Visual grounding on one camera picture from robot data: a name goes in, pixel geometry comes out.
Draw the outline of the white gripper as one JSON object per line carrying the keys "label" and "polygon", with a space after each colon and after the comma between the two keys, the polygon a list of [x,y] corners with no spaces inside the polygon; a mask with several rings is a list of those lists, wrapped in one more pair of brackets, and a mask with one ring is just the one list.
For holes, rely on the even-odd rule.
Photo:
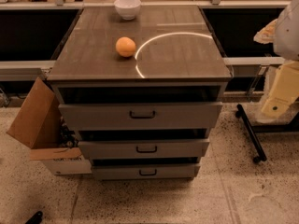
{"label": "white gripper", "polygon": [[271,119],[278,119],[299,98],[299,62],[281,65],[261,109]]}

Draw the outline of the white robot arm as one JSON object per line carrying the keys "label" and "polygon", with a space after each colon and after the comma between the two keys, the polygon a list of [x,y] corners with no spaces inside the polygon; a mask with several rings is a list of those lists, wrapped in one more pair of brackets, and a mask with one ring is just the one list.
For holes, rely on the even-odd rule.
{"label": "white robot arm", "polygon": [[270,90],[262,97],[257,120],[272,122],[282,116],[299,97],[299,0],[292,0],[254,37],[255,42],[273,44],[285,63],[276,69]]}

